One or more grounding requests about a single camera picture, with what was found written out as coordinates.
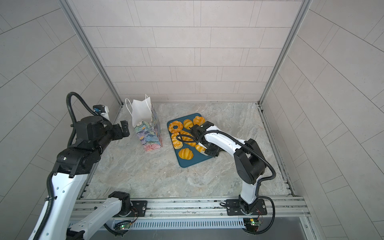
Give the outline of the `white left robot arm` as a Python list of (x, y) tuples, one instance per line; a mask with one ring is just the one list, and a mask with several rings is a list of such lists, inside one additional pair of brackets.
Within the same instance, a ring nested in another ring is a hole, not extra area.
[(88, 240), (112, 217), (131, 213), (128, 193), (115, 191), (101, 207), (78, 223), (70, 226), (78, 195), (94, 164), (111, 141), (128, 137), (127, 121), (113, 125), (102, 116), (88, 116), (74, 123), (78, 134), (74, 144), (61, 151), (47, 178), (48, 197), (31, 240)]

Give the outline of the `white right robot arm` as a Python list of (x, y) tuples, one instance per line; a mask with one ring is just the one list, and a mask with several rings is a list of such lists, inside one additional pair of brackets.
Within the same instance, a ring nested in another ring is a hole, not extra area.
[(262, 152), (254, 140), (238, 140), (220, 131), (213, 123), (191, 127), (191, 135), (197, 144), (206, 148), (205, 154), (217, 157), (225, 151), (234, 157), (236, 171), (242, 179), (242, 191), (239, 196), (239, 208), (246, 215), (256, 210), (258, 202), (258, 181), (262, 178), (266, 164), (261, 160)]

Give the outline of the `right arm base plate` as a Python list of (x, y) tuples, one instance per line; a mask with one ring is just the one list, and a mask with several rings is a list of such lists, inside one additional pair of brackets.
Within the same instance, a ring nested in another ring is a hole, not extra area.
[(263, 199), (256, 199), (252, 204), (248, 204), (241, 198), (227, 199), (225, 201), (225, 208), (227, 209), (228, 216), (265, 216), (268, 214), (266, 204)]

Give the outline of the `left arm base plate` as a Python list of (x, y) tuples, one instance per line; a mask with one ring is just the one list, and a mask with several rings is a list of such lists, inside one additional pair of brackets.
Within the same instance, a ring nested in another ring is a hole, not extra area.
[(131, 210), (126, 214), (118, 214), (122, 218), (137, 218), (144, 217), (147, 210), (147, 201), (132, 201), (131, 200)]

